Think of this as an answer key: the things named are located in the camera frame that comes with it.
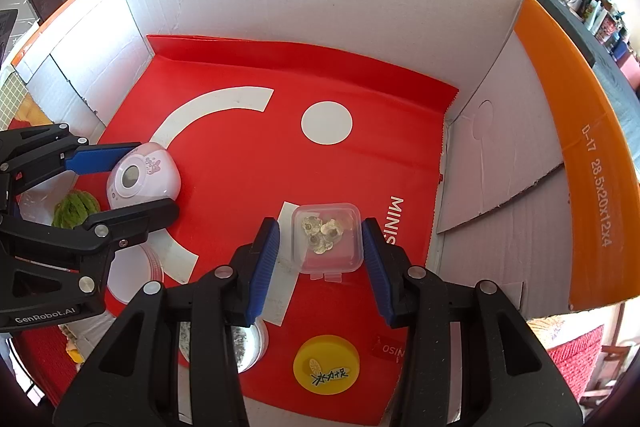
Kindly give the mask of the clear plastic earring box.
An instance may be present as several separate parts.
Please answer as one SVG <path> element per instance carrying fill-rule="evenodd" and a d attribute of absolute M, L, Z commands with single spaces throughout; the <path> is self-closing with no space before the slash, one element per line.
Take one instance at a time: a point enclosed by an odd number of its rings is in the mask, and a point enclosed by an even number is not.
<path fill-rule="evenodd" d="M 341 283 L 362 265 L 360 212 L 348 202 L 297 207 L 291 239 L 292 267 L 312 281 Z"/>

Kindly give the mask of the pink toy camera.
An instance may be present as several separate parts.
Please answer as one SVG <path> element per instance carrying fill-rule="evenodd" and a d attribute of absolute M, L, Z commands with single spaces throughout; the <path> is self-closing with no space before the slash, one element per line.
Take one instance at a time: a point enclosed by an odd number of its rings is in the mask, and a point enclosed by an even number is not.
<path fill-rule="evenodd" d="M 176 200 L 181 178 L 168 150 L 155 142 L 143 143 L 126 154 L 107 179 L 106 196 L 111 209 L 162 198 Z"/>

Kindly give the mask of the green knitted scrunchie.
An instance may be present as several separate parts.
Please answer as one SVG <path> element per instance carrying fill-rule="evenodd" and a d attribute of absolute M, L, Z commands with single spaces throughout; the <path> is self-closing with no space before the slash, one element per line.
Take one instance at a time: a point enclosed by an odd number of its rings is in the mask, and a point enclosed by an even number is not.
<path fill-rule="evenodd" d="M 87 191 L 72 190 L 54 207 L 52 227 L 71 230 L 101 211 L 96 198 Z"/>

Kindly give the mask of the white glitter cream jar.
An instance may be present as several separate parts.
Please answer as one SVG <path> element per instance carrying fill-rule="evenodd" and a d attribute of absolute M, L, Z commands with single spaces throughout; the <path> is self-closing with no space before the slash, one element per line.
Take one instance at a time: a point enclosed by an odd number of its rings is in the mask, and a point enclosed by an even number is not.
<path fill-rule="evenodd" d="M 189 322 L 181 322 L 179 329 L 179 351 L 184 363 L 190 362 Z M 240 374 L 251 369 L 266 353 L 268 348 L 268 329 L 260 317 L 248 327 L 233 326 L 232 339 L 234 356 Z"/>

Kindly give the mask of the yellow round lid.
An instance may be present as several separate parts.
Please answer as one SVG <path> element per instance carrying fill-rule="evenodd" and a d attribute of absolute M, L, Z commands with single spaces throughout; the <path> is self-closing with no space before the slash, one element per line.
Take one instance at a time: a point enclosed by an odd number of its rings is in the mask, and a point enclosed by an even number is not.
<path fill-rule="evenodd" d="M 360 373 L 356 347 L 343 337 L 312 337 L 298 349 L 293 374 L 299 386 L 315 395 L 339 395 L 352 387 Z"/>

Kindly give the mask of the orange white cardboard box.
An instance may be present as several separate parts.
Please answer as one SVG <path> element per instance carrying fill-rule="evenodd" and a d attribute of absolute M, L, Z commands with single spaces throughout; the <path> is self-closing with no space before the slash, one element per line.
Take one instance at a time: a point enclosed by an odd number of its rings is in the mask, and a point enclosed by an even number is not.
<path fill-rule="evenodd" d="M 155 142 L 181 178 L 179 217 L 144 242 L 163 282 L 117 310 L 55 425 L 445 426 L 453 384 L 463 426 L 582 425 L 527 322 L 638 295 L 639 187 L 601 83 L 537 0 L 68 0 L 10 75 L 48 117 L 29 127 Z M 52 225 L 80 190 L 113 210 L 109 175 L 60 173 L 18 208 Z M 293 211 L 334 202 L 396 246 L 399 327 L 364 258 L 341 283 L 292 267 Z M 268 348 L 240 374 L 231 329 L 250 326 L 269 217 Z M 339 395 L 293 374 L 320 335 L 359 353 Z"/>

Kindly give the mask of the red knitted table cloth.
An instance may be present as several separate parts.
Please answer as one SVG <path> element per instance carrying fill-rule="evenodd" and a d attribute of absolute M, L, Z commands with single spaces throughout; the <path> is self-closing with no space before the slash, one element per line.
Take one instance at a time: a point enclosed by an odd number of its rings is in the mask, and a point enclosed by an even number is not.
<path fill-rule="evenodd" d="M 587 389 L 601 353 L 604 326 L 592 329 L 560 325 L 548 332 L 547 352 L 576 400 Z"/>

